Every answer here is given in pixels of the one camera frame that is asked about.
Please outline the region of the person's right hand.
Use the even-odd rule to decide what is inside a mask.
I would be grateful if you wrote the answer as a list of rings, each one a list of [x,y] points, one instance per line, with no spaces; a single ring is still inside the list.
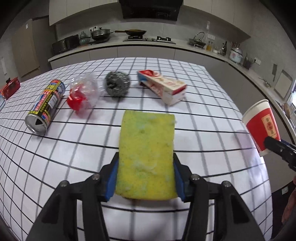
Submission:
[[[296,203],[295,199],[296,199],[296,188],[293,190],[293,192],[291,193],[291,195],[288,199],[288,203],[287,203],[287,205],[284,209],[283,215],[282,215],[282,219],[281,219],[282,223],[285,223],[289,219],[289,217],[292,213],[292,210],[295,207],[295,203]]]

